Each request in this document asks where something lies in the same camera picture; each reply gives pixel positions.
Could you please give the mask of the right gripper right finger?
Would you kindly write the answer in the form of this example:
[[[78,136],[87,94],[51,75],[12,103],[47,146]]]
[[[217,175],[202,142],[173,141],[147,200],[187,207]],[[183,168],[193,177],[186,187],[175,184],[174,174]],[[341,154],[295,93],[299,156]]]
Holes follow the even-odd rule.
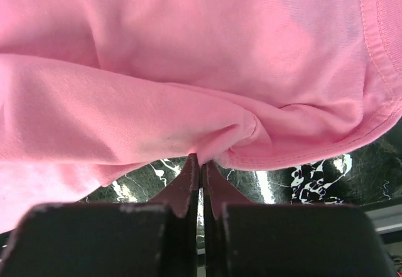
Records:
[[[396,276],[369,217],[351,205],[257,204],[201,170],[207,276]]]

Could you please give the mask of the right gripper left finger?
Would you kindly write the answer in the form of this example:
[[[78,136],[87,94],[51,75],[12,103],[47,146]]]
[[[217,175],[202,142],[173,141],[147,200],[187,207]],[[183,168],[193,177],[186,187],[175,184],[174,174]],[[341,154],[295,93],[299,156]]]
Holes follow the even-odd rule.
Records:
[[[197,157],[145,203],[41,204],[11,233],[2,276],[195,276]]]

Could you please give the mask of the light pink t-shirt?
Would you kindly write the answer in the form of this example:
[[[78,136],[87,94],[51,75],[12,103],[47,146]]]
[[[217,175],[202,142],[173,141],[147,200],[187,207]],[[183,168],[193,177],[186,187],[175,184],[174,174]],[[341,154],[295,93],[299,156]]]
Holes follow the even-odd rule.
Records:
[[[153,161],[275,170],[401,118],[401,0],[1,0],[1,231]]]

